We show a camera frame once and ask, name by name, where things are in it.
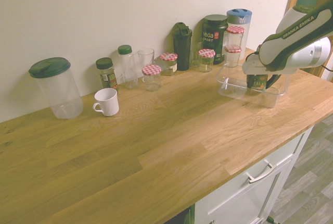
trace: wooden floor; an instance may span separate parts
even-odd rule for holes
[[[333,115],[312,130],[270,216],[281,224],[333,224]]]

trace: green cap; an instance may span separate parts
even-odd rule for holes
[[[187,39],[192,37],[192,30],[188,28],[183,22],[178,22],[172,27],[172,37]]]
[[[225,15],[208,15],[204,17],[204,22],[211,25],[222,25],[227,23],[227,16]]]
[[[120,55],[127,55],[132,52],[132,47],[130,45],[121,45],[118,47],[118,53]]]
[[[300,12],[300,13],[303,13],[303,14],[307,14],[311,10],[313,10],[314,7],[311,6],[311,5],[295,5],[295,6],[293,6],[293,9],[296,10],[297,12]]]
[[[109,57],[103,57],[96,61],[97,69],[108,69],[113,66],[112,60]]]
[[[70,62],[63,57],[52,57],[35,63],[29,69],[30,76],[34,78],[54,77],[71,67]]]

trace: clear plastic box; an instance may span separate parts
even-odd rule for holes
[[[230,68],[226,64],[222,66],[216,80],[221,84],[219,94],[222,96],[239,99],[242,101],[273,108],[280,97],[287,93],[289,76],[282,74],[281,77],[265,91],[249,89],[246,84],[246,74],[242,65]]]

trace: drawer handle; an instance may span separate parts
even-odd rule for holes
[[[265,173],[263,173],[262,175],[258,176],[257,178],[253,178],[250,174],[247,173],[247,175],[249,176],[249,183],[252,184],[254,182],[260,181],[261,179],[265,178],[266,176],[268,176],[270,173],[272,173],[274,171],[274,169],[276,168],[276,165],[272,165],[272,164],[268,164],[268,167],[270,168],[269,170],[267,170]]]

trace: red checkered lid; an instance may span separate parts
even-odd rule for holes
[[[215,56],[215,51],[210,48],[204,48],[199,50],[199,55],[204,57],[204,58],[211,58]]]
[[[146,76],[154,76],[161,73],[161,67],[155,64],[149,64],[142,69],[142,74]]]
[[[227,32],[232,34],[242,34],[245,32],[245,29],[241,26],[230,26],[227,28]]]
[[[229,53],[240,53],[241,52],[241,48],[238,45],[229,45],[226,46],[225,51],[229,52]]]
[[[178,55],[176,53],[163,53],[161,59],[163,61],[175,61],[177,60]]]

